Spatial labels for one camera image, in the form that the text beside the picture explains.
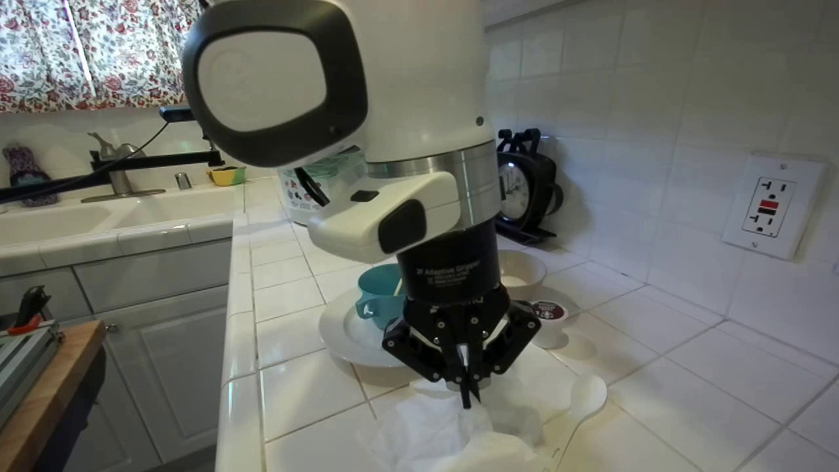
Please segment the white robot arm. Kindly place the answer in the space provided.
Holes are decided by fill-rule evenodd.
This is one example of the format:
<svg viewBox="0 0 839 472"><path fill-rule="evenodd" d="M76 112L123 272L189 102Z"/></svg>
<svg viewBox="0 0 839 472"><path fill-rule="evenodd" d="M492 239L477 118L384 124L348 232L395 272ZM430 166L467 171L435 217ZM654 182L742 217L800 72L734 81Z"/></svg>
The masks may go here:
<svg viewBox="0 0 839 472"><path fill-rule="evenodd" d="M484 60L479 0L218 0L180 49L186 102L230 158L362 159L310 242L399 263L405 304L382 350L467 407L538 334L500 283Z"/></svg>

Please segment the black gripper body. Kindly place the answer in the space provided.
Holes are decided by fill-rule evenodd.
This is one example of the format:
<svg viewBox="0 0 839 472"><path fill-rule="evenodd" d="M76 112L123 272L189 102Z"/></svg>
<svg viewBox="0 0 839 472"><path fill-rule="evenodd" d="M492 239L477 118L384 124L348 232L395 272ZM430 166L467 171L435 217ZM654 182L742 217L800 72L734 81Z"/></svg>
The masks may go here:
<svg viewBox="0 0 839 472"><path fill-rule="evenodd" d="M399 258L399 267L405 304L382 350L426 381L458 382L455 344L479 344L488 377L500 375L540 330L500 283L492 222L420 245Z"/></svg>

